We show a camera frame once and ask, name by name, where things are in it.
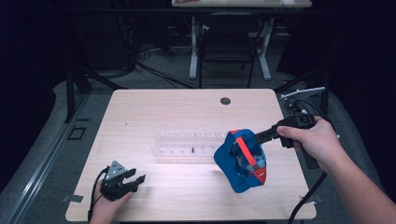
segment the right hand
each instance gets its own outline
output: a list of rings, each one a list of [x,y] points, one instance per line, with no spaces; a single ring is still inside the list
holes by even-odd
[[[279,126],[276,131],[283,137],[300,142],[306,152],[317,160],[323,170],[326,170],[326,165],[332,159],[336,159],[338,152],[344,150],[332,125],[321,117],[315,117],[315,120],[316,125],[310,129]]]

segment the table surface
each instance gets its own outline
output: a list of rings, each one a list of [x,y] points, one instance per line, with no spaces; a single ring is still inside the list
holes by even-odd
[[[229,105],[220,103],[228,97]],[[154,156],[155,133],[258,133],[283,119],[276,95],[265,89],[121,90],[109,102],[76,187],[81,203],[70,203],[69,221],[87,219],[92,185],[101,170],[118,161],[146,175],[119,221],[206,221],[288,219],[307,185],[297,155],[278,139],[265,143],[264,186],[235,193],[213,157]],[[305,204],[296,218],[313,218]]]
[[[311,7],[310,0],[198,0],[177,3],[173,7]]]

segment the dark background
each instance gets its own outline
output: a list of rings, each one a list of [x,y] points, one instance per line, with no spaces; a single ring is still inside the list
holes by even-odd
[[[50,2],[55,6],[64,5]],[[95,1],[94,5],[92,1],[70,1],[69,4],[77,2],[88,7],[112,7],[105,0]],[[336,8],[347,11],[349,16],[341,20],[330,17],[299,20],[278,71],[298,77],[325,66],[331,76],[330,90],[355,122],[386,193],[396,202],[396,147],[392,141],[396,134],[392,110],[396,95],[396,17],[393,13],[396,5],[390,0],[356,2],[359,4],[315,1],[313,9]],[[141,4],[141,7],[169,7],[169,1],[142,1]],[[77,17],[71,22],[42,12],[36,2],[27,0],[2,1],[0,8],[2,190],[50,116],[55,102],[52,88],[64,81],[71,69],[76,65],[102,69],[133,65],[125,60],[131,50],[116,29],[118,21],[114,17],[110,20]],[[150,25],[139,35],[145,35],[142,39],[157,36],[151,41],[166,48],[168,34],[163,27],[172,19],[146,19],[144,24]],[[152,26],[154,23],[160,24],[159,27]],[[98,25],[106,32],[99,32]],[[78,32],[88,39],[78,38]],[[91,43],[93,49],[103,41],[111,44],[92,51],[85,41]]]

